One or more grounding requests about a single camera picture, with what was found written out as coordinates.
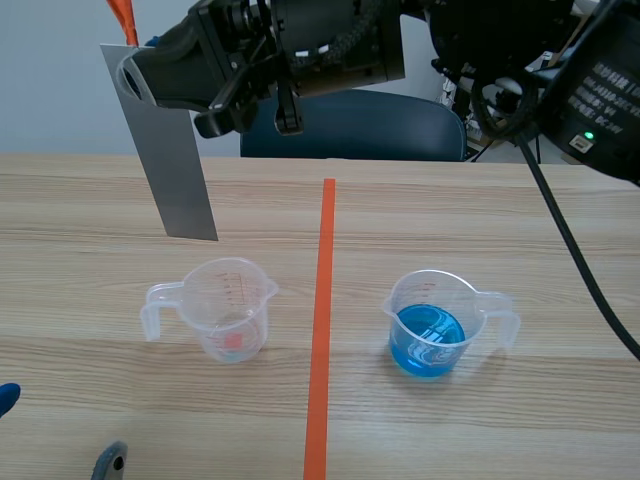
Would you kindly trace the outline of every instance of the blue object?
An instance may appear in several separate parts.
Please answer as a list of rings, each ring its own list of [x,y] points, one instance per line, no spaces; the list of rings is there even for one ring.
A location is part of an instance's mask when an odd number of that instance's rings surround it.
[[[448,373],[464,353],[464,330],[446,310],[433,305],[411,305],[398,313],[402,324],[422,340],[407,333],[398,322],[391,327],[389,345],[398,365],[420,377],[437,377]]]
[[[20,385],[7,383],[0,387],[0,418],[7,413],[20,398]]]
[[[158,41],[160,40],[160,37],[158,37],[157,35],[154,35],[151,40],[149,40],[147,43],[144,44],[145,47],[155,47],[156,45],[158,45]]]
[[[242,156],[464,161],[464,125],[438,103],[365,90],[299,101],[304,133],[283,137],[276,131],[274,95],[259,104],[251,131],[242,135]]]

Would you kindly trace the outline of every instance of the gray metal sheet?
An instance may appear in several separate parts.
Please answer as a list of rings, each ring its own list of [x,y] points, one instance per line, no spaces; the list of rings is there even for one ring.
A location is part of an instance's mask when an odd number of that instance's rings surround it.
[[[116,69],[135,47],[101,48],[167,235],[218,240],[189,112],[149,105],[121,92]]]

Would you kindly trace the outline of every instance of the plastic measuring cup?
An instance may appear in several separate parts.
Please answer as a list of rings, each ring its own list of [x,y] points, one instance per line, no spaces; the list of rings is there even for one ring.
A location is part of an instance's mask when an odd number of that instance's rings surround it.
[[[182,282],[151,287],[140,320],[147,341],[160,338],[160,310],[174,308],[205,352],[236,363],[253,357],[267,341],[267,301],[278,285],[244,258],[207,262]]]
[[[402,368],[421,377],[449,372],[489,319],[502,320],[499,345],[504,348],[513,345],[520,329],[507,295],[479,292],[439,270],[405,275],[382,308],[393,319],[391,354]]]

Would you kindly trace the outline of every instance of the white wall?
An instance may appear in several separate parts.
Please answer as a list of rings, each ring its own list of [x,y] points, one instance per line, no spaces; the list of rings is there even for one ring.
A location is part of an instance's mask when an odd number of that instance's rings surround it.
[[[195,0],[134,0],[141,42]],[[375,90],[435,99],[442,78],[426,24],[403,18],[407,78]],[[105,0],[0,2],[0,152],[132,154],[135,147],[100,52],[123,43]],[[239,136],[198,137],[203,156],[239,155]]]

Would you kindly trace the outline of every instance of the orange tape strip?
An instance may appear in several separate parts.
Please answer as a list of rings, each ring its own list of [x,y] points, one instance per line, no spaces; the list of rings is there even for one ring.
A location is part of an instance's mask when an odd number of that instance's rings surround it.
[[[138,46],[138,32],[136,32],[136,20],[133,15],[132,0],[107,0],[118,23],[122,27],[127,45]]]
[[[329,343],[331,341],[331,284],[333,278],[333,231],[336,180],[325,178],[316,273],[316,304],[313,314],[307,439],[304,480],[325,480],[327,475],[327,420],[329,415]]]

